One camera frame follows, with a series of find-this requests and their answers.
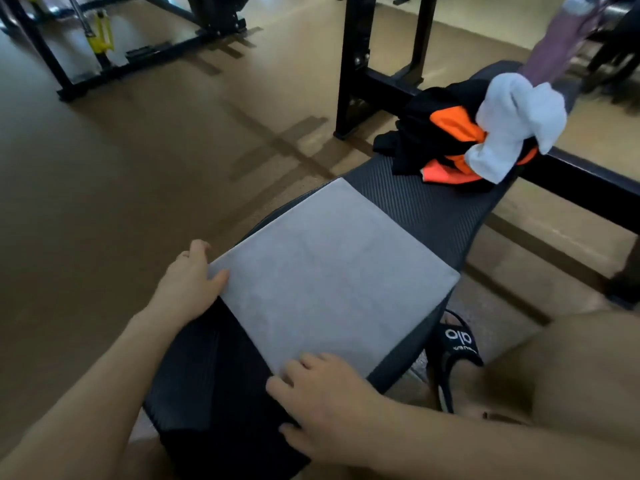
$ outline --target gray square cloth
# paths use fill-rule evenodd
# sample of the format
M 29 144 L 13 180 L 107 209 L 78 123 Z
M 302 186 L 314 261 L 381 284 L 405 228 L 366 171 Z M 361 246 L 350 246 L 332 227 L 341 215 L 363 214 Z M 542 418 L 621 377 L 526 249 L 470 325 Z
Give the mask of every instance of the gray square cloth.
M 331 352 L 366 377 L 460 275 L 342 178 L 209 268 L 221 297 L 274 373 Z

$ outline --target person's right arm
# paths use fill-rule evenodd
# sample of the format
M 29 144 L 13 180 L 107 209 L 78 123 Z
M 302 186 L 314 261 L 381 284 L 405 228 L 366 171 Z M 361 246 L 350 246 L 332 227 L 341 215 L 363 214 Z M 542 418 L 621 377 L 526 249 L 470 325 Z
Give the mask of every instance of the person's right arm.
M 303 355 L 286 376 L 270 378 L 267 392 L 300 424 L 284 424 L 285 439 L 312 460 L 416 480 L 626 480 L 640 471 L 638 450 L 397 403 L 334 355 Z

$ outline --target person's left arm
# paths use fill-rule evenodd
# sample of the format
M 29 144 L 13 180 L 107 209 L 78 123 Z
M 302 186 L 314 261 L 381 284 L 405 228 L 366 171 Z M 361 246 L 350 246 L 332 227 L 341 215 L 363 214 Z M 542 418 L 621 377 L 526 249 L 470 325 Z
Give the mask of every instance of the person's left arm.
M 173 338 L 211 306 L 228 271 L 207 279 L 207 243 L 193 241 L 109 350 L 0 462 L 0 480 L 113 476 Z

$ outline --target forearm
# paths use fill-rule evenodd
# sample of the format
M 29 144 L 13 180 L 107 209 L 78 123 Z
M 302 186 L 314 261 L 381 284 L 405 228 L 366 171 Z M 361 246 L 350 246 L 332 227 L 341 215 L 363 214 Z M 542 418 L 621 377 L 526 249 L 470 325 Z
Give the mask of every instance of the forearm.
M 142 311 L 0 463 L 0 480 L 107 479 L 177 330 Z
M 590 438 L 404 404 L 390 408 L 372 454 L 381 473 L 408 479 L 636 478 L 640 452 Z

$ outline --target hand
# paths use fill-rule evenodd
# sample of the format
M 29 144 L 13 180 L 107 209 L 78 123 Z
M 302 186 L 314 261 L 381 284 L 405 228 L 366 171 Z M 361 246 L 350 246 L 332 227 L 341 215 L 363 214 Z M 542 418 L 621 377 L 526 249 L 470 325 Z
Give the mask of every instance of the hand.
M 304 354 L 285 374 L 289 383 L 273 376 L 266 388 L 301 427 L 281 425 L 287 443 L 312 460 L 369 466 L 395 403 L 332 354 Z
M 204 241 L 192 241 L 190 249 L 181 252 L 167 268 L 146 311 L 167 318 L 179 329 L 202 315 L 224 290 L 229 279 L 228 270 L 207 279 L 209 248 Z

